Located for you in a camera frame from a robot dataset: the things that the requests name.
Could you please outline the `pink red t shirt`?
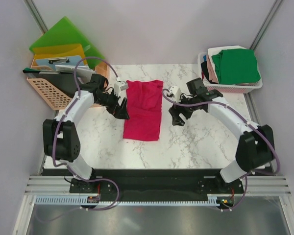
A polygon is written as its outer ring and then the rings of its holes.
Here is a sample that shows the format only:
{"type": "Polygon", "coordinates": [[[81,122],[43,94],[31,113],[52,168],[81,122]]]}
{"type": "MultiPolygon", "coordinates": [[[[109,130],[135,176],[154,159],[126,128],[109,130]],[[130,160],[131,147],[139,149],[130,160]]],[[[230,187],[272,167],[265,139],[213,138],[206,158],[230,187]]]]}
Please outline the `pink red t shirt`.
{"type": "Polygon", "coordinates": [[[127,81],[127,110],[123,138],[137,141],[157,141],[162,119],[162,89],[160,80],[127,81]]]}

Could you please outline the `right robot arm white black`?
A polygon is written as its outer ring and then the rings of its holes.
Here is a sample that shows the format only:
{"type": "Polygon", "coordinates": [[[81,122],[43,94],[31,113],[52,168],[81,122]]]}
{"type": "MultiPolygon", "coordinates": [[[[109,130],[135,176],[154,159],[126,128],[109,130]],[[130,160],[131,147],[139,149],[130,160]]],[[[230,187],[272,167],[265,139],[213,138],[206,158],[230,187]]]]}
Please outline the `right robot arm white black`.
{"type": "Polygon", "coordinates": [[[273,130],[268,125],[248,121],[235,110],[221,92],[208,90],[201,78],[187,82],[189,95],[177,86],[163,89],[163,97],[172,103],[169,113],[173,126],[184,126],[193,112],[203,110],[217,118],[238,140],[235,159],[215,176],[215,188],[227,192],[236,181],[276,158],[273,130]]]}

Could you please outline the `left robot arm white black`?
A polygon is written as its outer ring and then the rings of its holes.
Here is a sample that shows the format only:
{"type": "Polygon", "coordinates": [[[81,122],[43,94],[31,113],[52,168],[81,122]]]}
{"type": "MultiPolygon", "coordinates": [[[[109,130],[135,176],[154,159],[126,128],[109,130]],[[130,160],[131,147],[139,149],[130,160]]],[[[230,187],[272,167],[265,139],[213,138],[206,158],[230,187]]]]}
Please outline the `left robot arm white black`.
{"type": "Polygon", "coordinates": [[[80,185],[86,192],[94,192],[98,181],[92,177],[93,169],[80,153],[76,126],[94,104],[105,107],[116,119],[129,119],[127,99],[120,97],[121,92],[128,89],[128,84],[117,80],[112,91],[108,92],[105,82],[104,76],[94,74],[90,82],[77,84],[76,92],[63,113],[43,122],[44,153],[52,158],[54,167],[65,166],[76,179],[81,180],[80,185]]]}

